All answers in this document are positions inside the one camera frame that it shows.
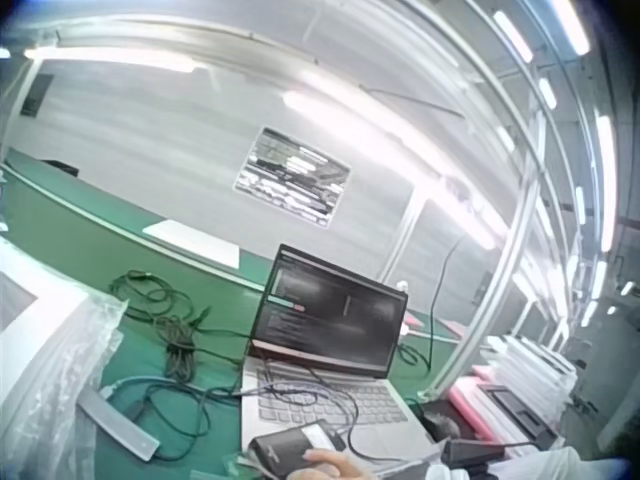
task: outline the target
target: laptop screen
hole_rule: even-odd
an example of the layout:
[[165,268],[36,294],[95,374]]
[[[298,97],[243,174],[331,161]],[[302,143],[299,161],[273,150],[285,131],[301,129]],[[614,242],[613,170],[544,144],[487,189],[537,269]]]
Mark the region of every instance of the laptop screen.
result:
[[402,292],[283,245],[253,345],[322,368],[384,377],[406,305]]

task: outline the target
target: hand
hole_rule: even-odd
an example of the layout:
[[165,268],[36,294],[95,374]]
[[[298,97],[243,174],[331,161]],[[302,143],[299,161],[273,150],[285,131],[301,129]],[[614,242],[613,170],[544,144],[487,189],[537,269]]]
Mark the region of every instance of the hand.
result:
[[373,480],[371,474],[363,472],[356,467],[346,453],[332,450],[307,450],[304,459],[311,463],[326,464],[330,473],[327,473],[325,465],[316,468],[305,468],[291,473],[287,480]]

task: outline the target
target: laptop keyboard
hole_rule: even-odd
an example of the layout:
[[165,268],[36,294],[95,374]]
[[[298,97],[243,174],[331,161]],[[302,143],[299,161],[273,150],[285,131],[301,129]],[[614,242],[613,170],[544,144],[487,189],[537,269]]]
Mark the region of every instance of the laptop keyboard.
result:
[[[272,374],[272,380],[290,381],[305,380],[314,383],[314,380],[294,376],[284,376]],[[258,371],[258,386],[267,384],[264,370]],[[384,423],[406,422],[407,417],[402,413],[396,401],[391,397],[389,391],[382,386],[360,386],[356,384],[329,383],[336,389],[349,393],[358,404],[359,416],[358,425],[373,425]],[[286,386],[278,386],[278,390],[286,390]],[[279,394],[277,397],[272,393],[260,394],[258,405],[260,418],[269,422],[282,423],[287,425],[306,424],[316,420],[325,419],[334,426],[347,426],[352,421],[353,403],[344,396],[340,397],[344,401],[344,408],[348,408],[348,416],[338,407],[338,405],[327,399],[318,397],[313,405],[296,405],[288,403],[313,403],[315,397],[311,394],[285,395]]]

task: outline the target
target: power adapter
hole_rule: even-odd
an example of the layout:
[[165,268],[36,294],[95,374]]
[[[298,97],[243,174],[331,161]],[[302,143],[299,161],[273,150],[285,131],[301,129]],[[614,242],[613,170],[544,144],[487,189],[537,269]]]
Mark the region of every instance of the power adapter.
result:
[[343,451],[347,446],[326,420],[256,437],[249,443],[260,464],[283,480],[291,472],[311,467],[302,456],[316,448]]

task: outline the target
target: silver laptop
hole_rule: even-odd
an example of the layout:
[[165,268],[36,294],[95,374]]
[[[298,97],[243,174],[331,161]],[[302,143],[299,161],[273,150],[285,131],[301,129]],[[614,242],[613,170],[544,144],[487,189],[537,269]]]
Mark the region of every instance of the silver laptop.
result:
[[[317,384],[315,373],[358,403],[355,450],[375,458],[424,458],[433,442],[387,380],[406,305],[403,292],[282,245],[251,334],[243,390],[283,380]],[[244,397],[242,448],[254,437],[318,419],[345,431],[346,441],[348,412],[325,398],[296,405],[311,403],[305,395],[311,397],[290,395],[294,403],[268,393]],[[374,471],[389,465],[366,463]]]

